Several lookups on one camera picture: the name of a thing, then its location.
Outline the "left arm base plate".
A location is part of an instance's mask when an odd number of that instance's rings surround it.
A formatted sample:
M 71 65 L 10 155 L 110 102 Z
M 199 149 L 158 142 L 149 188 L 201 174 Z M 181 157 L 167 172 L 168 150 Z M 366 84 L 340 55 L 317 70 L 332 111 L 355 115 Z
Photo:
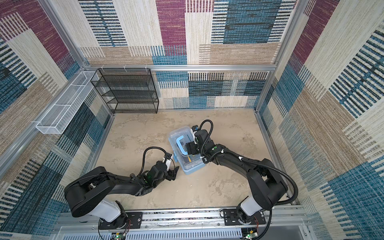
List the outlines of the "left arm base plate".
M 103 219 L 98 224 L 99 230 L 139 229 L 143 220 L 143 212 L 128 212 L 109 223 Z

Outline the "light blue plastic tool box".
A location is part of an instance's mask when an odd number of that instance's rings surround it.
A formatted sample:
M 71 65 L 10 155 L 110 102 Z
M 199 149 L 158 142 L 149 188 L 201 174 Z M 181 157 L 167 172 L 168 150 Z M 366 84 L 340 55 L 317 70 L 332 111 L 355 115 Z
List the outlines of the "light blue plastic tool box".
M 190 127 L 184 126 L 169 134 L 169 142 L 174 152 L 174 160 L 178 162 L 186 175 L 190 175 L 200 169 L 205 164 L 201 155 L 190 155 L 187 152 L 187 143 L 194 143 L 193 132 Z

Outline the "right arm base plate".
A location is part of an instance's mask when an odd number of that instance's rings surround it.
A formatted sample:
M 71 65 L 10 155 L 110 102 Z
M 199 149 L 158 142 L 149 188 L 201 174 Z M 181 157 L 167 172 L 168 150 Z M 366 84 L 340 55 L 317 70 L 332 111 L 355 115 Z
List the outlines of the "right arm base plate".
M 264 225 L 267 223 L 264 215 L 256 212 L 252 216 L 248 216 L 241 210 L 237 209 L 222 209 L 219 212 L 220 217 L 224 219 L 226 226 L 237 225 Z

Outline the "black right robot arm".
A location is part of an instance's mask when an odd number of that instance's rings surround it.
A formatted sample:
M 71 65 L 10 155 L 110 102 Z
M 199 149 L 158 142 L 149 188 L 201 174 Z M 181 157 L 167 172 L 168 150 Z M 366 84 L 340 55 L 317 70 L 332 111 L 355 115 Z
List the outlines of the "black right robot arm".
M 281 200 L 288 191 L 283 178 L 289 176 L 275 168 L 270 160 L 252 160 L 224 145 L 215 145 L 213 141 L 208 141 L 206 146 L 203 143 L 189 142 L 185 147 L 188 154 L 200 156 L 205 164 L 213 162 L 227 167 L 248 180 L 252 194 L 237 206 L 237 218 L 242 223 L 250 222 L 253 215 L 260 210 L 269 211 L 274 206 L 292 202 L 292 199 Z

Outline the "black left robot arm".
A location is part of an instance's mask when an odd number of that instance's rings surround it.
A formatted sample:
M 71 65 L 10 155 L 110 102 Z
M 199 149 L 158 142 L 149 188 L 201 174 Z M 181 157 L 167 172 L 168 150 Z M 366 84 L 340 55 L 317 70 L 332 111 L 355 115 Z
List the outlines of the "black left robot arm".
M 117 201 L 106 196 L 126 194 L 141 197 L 152 192 L 164 180 L 174 181 L 179 167 L 169 170 L 166 164 L 157 162 L 150 171 L 141 175 L 119 176 L 97 167 L 65 187 L 64 195 L 74 218 L 97 216 L 111 223 L 125 213 Z

